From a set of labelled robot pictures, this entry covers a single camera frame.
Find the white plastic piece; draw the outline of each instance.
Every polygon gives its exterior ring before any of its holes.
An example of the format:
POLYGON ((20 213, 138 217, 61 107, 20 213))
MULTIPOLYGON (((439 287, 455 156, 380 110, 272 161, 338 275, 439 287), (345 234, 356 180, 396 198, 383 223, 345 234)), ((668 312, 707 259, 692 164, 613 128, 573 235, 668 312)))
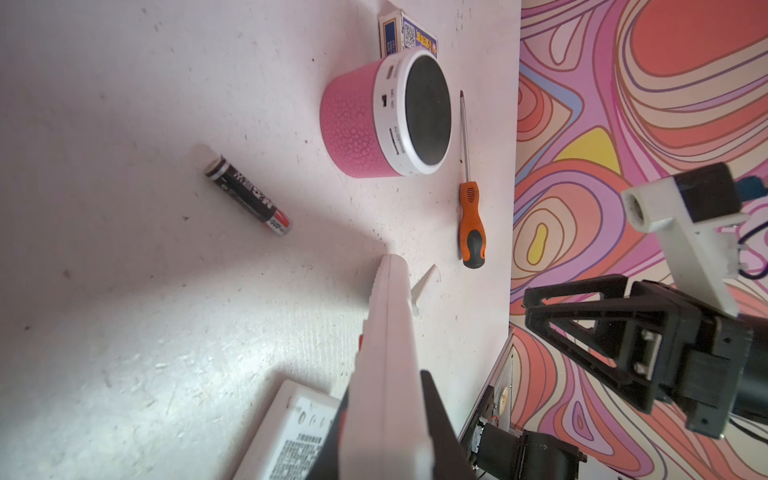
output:
POLYGON ((429 305, 429 301, 435 296, 440 282, 440 269, 437 265, 432 265, 422 279, 413 287, 411 297, 413 298, 412 305, 415 316, 422 315, 422 310, 426 305, 429 305))
POLYGON ((411 316, 408 264, 385 255, 347 389, 341 480, 427 480, 435 462, 411 316))
POLYGON ((284 381, 233 480, 306 477, 339 403, 309 387, 284 381))
POLYGON ((403 177, 432 174, 445 161, 448 151, 435 165, 428 165, 416 154, 406 120, 406 84, 411 67, 421 57, 435 58, 425 48, 409 48, 382 60, 373 86, 373 123, 382 152, 389 165, 403 177))
POLYGON ((716 232, 749 218, 733 214, 694 223, 673 177, 621 192, 629 223, 641 233, 656 233, 675 287, 725 313, 739 306, 723 282, 739 272, 735 233, 716 232))

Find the pink swirl pattern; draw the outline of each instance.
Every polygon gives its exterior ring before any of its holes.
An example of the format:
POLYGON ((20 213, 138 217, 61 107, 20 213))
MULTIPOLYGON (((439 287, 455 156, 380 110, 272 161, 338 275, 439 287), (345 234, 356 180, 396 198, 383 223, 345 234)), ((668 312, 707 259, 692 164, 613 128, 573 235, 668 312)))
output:
MULTIPOLYGON (((674 407, 634 411, 526 332, 521 306, 529 286, 608 273, 672 282, 655 237, 628 226, 623 189, 718 161, 768 177, 766 18, 764 0, 523 0, 513 426, 629 478, 768 478, 764 445, 730 426, 722 440, 695 435, 674 407)), ((739 235, 768 220, 768 199, 743 211, 739 235)), ((766 239, 742 252, 751 272, 768 260, 766 239)), ((729 285, 742 312, 768 316, 768 281, 729 285)))

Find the black battery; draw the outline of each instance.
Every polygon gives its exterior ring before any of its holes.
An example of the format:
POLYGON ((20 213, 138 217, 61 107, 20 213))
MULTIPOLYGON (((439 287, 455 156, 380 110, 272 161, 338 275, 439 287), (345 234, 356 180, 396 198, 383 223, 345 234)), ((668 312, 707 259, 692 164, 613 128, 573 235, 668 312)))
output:
POLYGON ((205 176, 237 200, 237 203, 251 212, 259 222, 266 224, 274 233, 282 236, 290 232, 293 227, 290 218, 223 156, 219 156, 208 165, 205 176))

